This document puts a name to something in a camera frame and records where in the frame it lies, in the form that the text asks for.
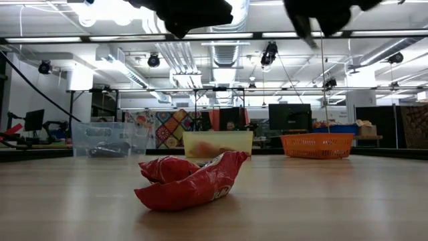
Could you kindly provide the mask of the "blue storage bin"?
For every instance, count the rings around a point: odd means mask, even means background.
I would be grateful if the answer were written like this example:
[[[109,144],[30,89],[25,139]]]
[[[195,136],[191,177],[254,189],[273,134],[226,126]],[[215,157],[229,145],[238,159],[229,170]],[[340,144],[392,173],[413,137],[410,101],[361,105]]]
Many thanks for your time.
[[[350,133],[353,135],[358,134],[358,127],[356,125],[330,125],[329,127],[318,127],[312,129],[313,133]]]

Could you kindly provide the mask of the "cardboard box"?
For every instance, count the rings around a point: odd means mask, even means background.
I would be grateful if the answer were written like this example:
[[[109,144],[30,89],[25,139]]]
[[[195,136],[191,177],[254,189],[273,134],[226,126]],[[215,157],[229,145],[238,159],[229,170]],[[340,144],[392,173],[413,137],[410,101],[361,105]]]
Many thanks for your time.
[[[369,120],[360,120],[356,121],[358,126],[358,136],[363,137],[374,137],[377,136],[377,126],[372,124]]]

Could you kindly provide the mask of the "brown patterned rug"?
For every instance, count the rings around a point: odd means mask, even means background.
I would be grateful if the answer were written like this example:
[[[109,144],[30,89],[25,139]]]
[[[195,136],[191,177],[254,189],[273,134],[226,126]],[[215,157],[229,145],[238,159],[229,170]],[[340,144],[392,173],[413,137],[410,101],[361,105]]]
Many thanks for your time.
[[[400,109],[407,148],[428,149],[428,104]]]

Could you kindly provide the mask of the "black background station frame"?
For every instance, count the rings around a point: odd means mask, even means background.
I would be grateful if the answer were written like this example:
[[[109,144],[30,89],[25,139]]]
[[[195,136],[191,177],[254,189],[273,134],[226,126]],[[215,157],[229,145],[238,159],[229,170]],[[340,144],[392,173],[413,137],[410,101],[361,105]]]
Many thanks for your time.
[[[397,90],[428,90],[428,86],[372,86],[372,87],[335,87],[332,90],[334,91],[363,91],[363,90],[385,90],[385,91],[397,91]],[[306,88],[306,87],[292,87],[292,88],[226,88],[226,87],[212,87],[212,88],[128,88],[128,89],[111,89],[111,92],[117,93],[137,93],[137,92],[227,92],[227,91],[241,91],[242,96],[245,96],[246,92],[293,92],[297,95],[299,92],[307,91],[319,91],[326,92],[327,89],[316,87],[316,88]]]

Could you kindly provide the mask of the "yellow plastic bin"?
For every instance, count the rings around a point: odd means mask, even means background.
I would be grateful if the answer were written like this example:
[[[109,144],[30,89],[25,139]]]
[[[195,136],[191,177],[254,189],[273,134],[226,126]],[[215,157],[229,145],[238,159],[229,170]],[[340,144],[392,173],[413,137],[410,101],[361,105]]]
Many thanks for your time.
[[[211,143],[220,148],[220,152],[244,151],[251,153],[253,133],[251,131],[189,131],[183,133],[185,156],[194,157],[191,149],[199,142]]]

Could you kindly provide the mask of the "small wooden table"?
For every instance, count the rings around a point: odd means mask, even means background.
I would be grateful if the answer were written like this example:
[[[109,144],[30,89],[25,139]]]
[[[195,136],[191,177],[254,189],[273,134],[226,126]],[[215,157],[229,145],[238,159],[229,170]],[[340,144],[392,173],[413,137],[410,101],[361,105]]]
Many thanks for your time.
[[[373,148],[379,148],[380,147],[380,140],[383,139],[382,135],[355,135],[353,140],[355,142],[355,147],[358,147],[359,141],[376,141],[376,145],[373,146]]]

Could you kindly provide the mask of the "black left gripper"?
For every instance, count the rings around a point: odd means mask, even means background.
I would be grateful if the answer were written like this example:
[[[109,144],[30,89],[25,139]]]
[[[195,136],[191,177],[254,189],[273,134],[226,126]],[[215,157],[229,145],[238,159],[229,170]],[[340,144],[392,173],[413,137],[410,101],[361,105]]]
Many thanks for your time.
[[[230,24],[233,7],[226,0],[124,0],[133,7],[150,9],[165,28],[179,39],[192,29]]]

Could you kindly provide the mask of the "white strip light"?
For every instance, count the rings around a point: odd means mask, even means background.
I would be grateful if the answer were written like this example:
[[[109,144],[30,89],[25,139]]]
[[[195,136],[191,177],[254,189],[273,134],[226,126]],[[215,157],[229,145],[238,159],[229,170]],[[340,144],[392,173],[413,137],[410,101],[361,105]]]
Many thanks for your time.
[[[252,33],[193,33],[184,39],[246,39],[252,38]]]
[[[324,35],[322,32],[312,32],[310,34],[312,37],[326,37],[326,35]],[[265,32],[262,33],[261,35],[263,38],[292,38],[292,37],[297,37],[299,38],[299,36],[294,33],[294,32]]]
[[[81,42],[80,37],[9,37],[5,40],[12,44],[22,43],[64,43],[64,42]]]
[[[380,37],[380,36],[420,36],[428,35],[428,29],[416,30],[382,30],[382,31],[354,31],[355,37]]]

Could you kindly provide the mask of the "orange plastic basket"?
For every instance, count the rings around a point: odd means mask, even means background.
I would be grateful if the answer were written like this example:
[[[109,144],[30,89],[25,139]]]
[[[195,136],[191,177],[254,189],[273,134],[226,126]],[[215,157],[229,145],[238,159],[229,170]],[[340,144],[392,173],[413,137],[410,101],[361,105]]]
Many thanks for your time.
[[[283,150],[288,157],[339,159],[350,155],[352,133],[308,133],[282,135]]]

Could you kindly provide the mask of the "white printed cloth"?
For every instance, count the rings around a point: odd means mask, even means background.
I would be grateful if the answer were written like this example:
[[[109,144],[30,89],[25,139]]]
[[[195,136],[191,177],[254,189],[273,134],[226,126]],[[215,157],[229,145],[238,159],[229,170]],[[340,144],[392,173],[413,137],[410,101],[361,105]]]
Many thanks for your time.
[[[155,128],[155,115],[151,110],[124,113],[124,122],[132,123],[137,135],[151,135]]]

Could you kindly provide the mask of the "orange curtain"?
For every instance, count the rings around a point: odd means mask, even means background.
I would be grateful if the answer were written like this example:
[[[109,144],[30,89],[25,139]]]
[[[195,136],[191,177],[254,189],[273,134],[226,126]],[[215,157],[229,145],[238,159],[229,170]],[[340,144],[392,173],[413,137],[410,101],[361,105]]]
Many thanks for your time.
[[[250,123],[249,121],[249,117],[248,117],[248,113],[246,110],[244,110],[242,107],[239,107],[241,110],[241,117],[242,117],[242,130],[245,130],[245,126],[248,125]],[[211,122],[211,128],[214,131],[221,131],[219,128],[219,112],[220,109],[214,109],[214,110],[210,110],[209,111],[209,118],[210,118],[210,122]]]

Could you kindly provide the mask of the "small black monitor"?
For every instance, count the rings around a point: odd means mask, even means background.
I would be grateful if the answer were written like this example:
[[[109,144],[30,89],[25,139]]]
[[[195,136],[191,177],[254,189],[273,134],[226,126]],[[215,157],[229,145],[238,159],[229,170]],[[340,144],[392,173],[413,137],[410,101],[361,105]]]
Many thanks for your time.
[[[25,115],[25,131],[40,131],[43,126],[44,109],[27,112]]]

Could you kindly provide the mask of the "large black monitor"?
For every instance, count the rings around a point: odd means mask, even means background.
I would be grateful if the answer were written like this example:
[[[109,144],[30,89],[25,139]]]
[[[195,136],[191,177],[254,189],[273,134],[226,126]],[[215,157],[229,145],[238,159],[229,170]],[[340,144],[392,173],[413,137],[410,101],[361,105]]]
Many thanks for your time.
[[[269,104],[268,110],[271,130],[312,129],[312,110],[309,104]]]

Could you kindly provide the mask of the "clear plastic bin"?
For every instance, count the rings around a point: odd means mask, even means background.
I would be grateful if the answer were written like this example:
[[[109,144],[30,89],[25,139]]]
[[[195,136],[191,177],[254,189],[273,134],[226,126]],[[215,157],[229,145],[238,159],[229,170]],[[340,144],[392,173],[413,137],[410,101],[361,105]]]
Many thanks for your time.
[[[95,158],[127,158],[131,155],[145,154],[148,135],[137,135],[132,123],[91,122],[72,124],[72,147],[75,157],[88,157],[88,149],[106,148],[109,143],[128,142],[131,150],[128,156],[115,154],[114,157]]]

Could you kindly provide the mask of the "silver slanted duct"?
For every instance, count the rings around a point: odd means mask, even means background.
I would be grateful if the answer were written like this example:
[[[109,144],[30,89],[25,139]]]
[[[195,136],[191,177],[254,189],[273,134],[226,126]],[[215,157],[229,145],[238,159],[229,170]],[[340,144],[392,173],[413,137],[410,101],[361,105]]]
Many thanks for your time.
[[[401,39],[392,39],[380,47],[372,50],[365,54],[359,60],[359,66],[370,66],[376,62],[384,60],[385,58],[392,56],[400,52],[401,50],[423,40],[424,37],[404,37]]]

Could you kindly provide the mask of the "brown Hershey's mini bar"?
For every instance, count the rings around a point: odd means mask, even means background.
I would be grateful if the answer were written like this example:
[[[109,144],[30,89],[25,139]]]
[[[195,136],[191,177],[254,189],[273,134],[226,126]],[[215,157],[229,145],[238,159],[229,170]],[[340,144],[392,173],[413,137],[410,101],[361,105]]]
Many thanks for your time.
[[[111,149],[106,149],[103,147],[94,147],[91,149],[88,149],[88,156],[89,157],[114,157],[115,152]]]
[[[131,150],[131,144],[128,142],[117,142],[117,143],[109,143],[106,146],[107,150],[121,155],[121,156],[128,156]]]

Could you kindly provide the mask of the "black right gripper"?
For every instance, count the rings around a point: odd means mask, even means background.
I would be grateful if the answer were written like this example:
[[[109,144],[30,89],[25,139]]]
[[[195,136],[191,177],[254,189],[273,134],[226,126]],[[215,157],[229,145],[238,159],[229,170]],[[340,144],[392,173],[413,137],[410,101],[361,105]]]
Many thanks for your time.
[[[312,36],[310,18],[314,18],[326,37],[345,27],[352,16],[351,7],[362,11],[376,7],[383,0],[283,0],[283,4],[297,35],[313,50],[318,44]]]

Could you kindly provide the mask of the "black overhead beam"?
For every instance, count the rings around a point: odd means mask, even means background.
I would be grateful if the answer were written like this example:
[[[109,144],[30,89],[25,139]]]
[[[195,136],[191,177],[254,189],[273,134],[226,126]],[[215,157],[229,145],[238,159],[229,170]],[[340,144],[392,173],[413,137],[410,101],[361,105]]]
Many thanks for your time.
[[[398,29],[398,30],[416,30],[416,29]],[[332,39],[351,39],[351,38],[396,38],[396,37],[405,37],[405,36],[380,36],[380,37],[355,37],[352,36],[354,31],[382,31],[382,30],[345,30],[339,31],[331,36]],[[185,42],[201,42],[201,41],[253,41],[253,40],[293,40],[297,37],[292,38],[263,38],[261,35],[265,32],[240,32],[240,33],[252,33],[252,38],[246,39],[184,39]],[[178,42],[180,39],[169,33],[159,33],[159,34],[138,34],[138,35],[82,35],[82,36],[37,36],[37,37],[80,37],[81,42],[64,42],[64,43],[22,43],[17,45],[26,45],[26,44],[103,44],[103,43],[133,43],[133,42]],[[428,37],[428,35],[412,36],[412,37]],[[6,45],[11,44],[5,40],[9,37],[0,37],[0,44]]]

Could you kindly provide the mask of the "white ceiling air duct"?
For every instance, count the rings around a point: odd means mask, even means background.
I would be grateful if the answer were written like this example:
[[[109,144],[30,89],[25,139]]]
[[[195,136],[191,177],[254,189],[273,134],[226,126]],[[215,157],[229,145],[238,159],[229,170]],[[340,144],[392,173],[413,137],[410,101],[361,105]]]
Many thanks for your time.
[[[96,48],[96,60],[101,61],[107,69],[120,72],[127,77],[136,88],[145,90],[155,97],[159,103],[171,103],[172,98],[162,92],[152,91],[149,87],[148,80],[138,74],[135,69],[126,63],[126,55],[121,48],[113,48],[107,44],[102,44]]]

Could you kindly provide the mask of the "colourful patchwork quilt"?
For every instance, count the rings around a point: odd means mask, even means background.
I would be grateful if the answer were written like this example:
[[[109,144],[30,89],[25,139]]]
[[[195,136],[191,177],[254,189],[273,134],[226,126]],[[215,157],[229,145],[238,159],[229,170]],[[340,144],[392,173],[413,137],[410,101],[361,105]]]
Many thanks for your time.
[[[183,133],[192,131],[193,121],[201,117],[201,112],[179,109],[175,112],[159,111],[155,114],[155,141],[157,149],[181,149]]]

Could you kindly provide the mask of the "red background object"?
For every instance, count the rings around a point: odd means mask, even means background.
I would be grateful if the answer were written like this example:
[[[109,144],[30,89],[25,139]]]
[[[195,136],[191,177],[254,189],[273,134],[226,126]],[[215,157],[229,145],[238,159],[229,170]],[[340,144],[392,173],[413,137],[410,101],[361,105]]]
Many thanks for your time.
[[[20,131],[23,128],[22,124],[16,124],[15,126],[7,129],[5,132],[0,132],[0,141],[3,141],[8,136],[14,135],[16,132]]]

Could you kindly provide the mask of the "dark partition panel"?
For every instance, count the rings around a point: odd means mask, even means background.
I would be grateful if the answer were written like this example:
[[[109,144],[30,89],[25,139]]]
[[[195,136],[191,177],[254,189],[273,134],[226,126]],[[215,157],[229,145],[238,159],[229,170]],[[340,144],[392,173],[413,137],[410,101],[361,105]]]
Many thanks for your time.
[[[380,148],[397,148],[397,130],[394,106],[356,107],[356,118],[370,121],[377,127],[377,135],[383,138],[379,141]]]

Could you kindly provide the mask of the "silver ceiling duct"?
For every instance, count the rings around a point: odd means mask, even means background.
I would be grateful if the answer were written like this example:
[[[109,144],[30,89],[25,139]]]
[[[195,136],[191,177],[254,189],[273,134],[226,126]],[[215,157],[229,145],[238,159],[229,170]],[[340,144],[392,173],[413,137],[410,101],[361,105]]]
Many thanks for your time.
[[[210,33],[240,33],[245,31],[250,0],[226,0],[232,6],[233,21],[209,28]],[[237,76],[241,46],[238,41],[211,42],[211,73],[215,87],[231,88]]]

